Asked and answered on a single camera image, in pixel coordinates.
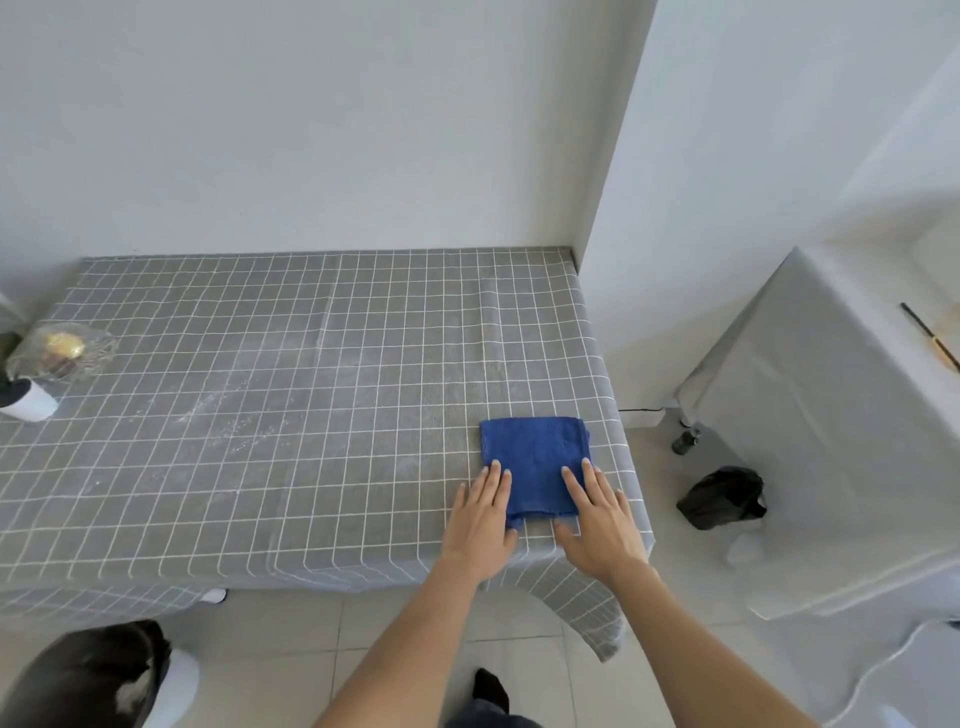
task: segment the forearm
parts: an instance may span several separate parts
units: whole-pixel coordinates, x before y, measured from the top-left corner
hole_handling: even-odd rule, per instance
[[[464,569],[442,558],[316,728],[436,725],[476,587]]]
[[[691,617],[649,565],[624,569],[612,590],[679,728],[815,725]]]

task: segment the white cable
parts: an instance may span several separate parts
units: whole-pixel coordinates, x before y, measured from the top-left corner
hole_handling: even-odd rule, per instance
[[[863,684],[867,682],[867,678],[874,674],[881,667],[889,665],[894,660],[896,660],[900,655],[906,652],[910,645],[913,644],[913,641],[916,639],[917,635],[920,634],[920,631],[929,624],[943,624],[949,621],[956,621],[960,617],[938,617],[936,619],[928,619],[927,621],[922,621],[912,630],[910,634],[907,635],[906,640],[903,641],[897,649],[887,655],[885,658],[879,662],[873,663],[870,665],[866,671],[856,679],[856,682],[853,684],[853,691],[850,693],[850,698],[847,700],[846,704],[836,716],[832,717],[830,720],[826,721],[823,724],[823,728],[830,728],[830,726],[836,725],[840,720],[845,718],[847,714],[853,710],[853,706],[856,705],[856,699],[860,696],[860,689],[863,687]]]

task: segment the folded blue towel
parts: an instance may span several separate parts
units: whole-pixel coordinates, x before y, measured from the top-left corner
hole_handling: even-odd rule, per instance
[[[485,465],[499,460],[510,469],[513,488],[507,525],[516,528],[531,516],[576,516],[560,468],[566,465],[584,482],[583,459],[590,457],[589,433],[575,417],[508,417],[480,423]]]

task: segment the person's left hand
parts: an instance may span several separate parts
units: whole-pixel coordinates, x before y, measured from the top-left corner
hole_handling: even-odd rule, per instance
[[[469,492],[467,483],[457,491],[440,558],[459,563],[477,584],[503,569],[516,547],[516,530],[504,534],[511,482],[510,471],[501,475],[494,460],[480,471]]]

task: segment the black sock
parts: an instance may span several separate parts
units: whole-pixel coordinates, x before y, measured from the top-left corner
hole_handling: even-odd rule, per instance
[[[473,676],[473,697],[486,700],[507,715],[510,714],[510,696],[492,672],[480,667]]]

